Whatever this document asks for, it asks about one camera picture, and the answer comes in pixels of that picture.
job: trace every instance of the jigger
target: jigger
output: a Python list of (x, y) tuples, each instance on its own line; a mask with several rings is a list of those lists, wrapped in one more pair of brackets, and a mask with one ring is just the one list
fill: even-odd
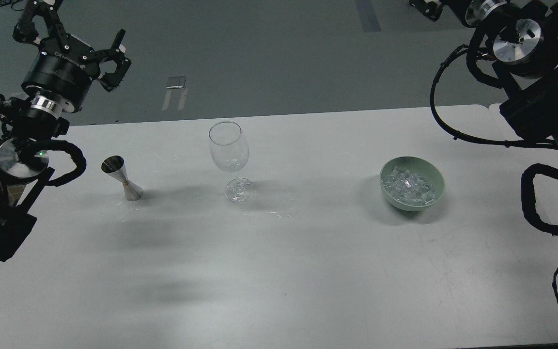
[(100, 165), (102, 172), (122, 182), (124, 186), (124, 195), (128, 201), (137, 201), (143, 195), (143, 189), (135, 183), (128, 180), (126, 176), (126, 167), (124, 167), (124, 158), (119, 155), (108, 157)]

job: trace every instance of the green bowl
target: green bowl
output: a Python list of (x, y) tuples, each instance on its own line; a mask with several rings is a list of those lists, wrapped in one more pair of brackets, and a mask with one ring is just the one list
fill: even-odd
[[(434, 191), (436, 192), (436, 200), (427, 205), (413, 206), (401, 203), (394, 199), (385, 189), (385, 186), (383, 185), (383, 177), (388, 176), (389, 173), (393, 171), (393, 168), (395, 166), (403, 168), (405, 170), (409, 170), (410, 172), (416, 173), (425, 178), (425, 181), (429, 185), (431, 185), (432, 188), (434, 188)], [(399, 157), (387, 162), (380, 170), (380, 188), (383, 190), (383, 195), (387, 199), (387, 201), (389, 201), (395, 207), (399, 208), (400, 210), (417, 212), (425, 210), (425, 208), (428, 208), (440, 201), (441, 197), (443, 197), (443, 193), (445, 192), (445, 179), (443, 178), (443, 175), (438, 170), (438, 168), (434, 167), (434, 165), (428, 163), (424, 159), (419, 159), (416, 157)]]

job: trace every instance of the wine glass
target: wine glass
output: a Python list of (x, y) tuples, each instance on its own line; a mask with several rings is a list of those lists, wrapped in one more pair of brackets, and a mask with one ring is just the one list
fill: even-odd
[[(241, 127), (232, 121), (215, 124), (208, 132), (210, 154), (215, 165), (225, 172), (238, 172), (248, 161), (248, 144)], [(225, 197), (242, 203), (253, 195), (253, 183), (246, 178), (233, 179), (225, 187)]]

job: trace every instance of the glass base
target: glass base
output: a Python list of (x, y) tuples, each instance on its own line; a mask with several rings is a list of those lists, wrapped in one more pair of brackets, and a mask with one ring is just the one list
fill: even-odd
[(253, 183), (246, 178), (232, 179), (225, 186), (225, 197), (232, 203), (243, 203), (253, 196)]

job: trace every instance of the white table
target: white table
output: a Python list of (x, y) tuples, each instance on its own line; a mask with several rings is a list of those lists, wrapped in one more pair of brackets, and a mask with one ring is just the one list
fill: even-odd
[[(502, 137), (481, 106), (441, 113)], [(89, 167), (44, 190), (33, 232), (0, 263), (0, 348), (558, 342), (558, 238), (523, 219), (525, 166), (510, 150), (454, 142), (425, 108), (235, 121), (251, 153), (238, 174), (257, 185), (240, 206), (222, 197), (233, 175), (210, 159), (217, 120), (72, 127), (65, 139)], [(142, 200), (124, 200), (101, 172), (111, 155), (124, 157)], [(381, 196), (381, 166), (403, 155), (447, 180), (424, 212)]]

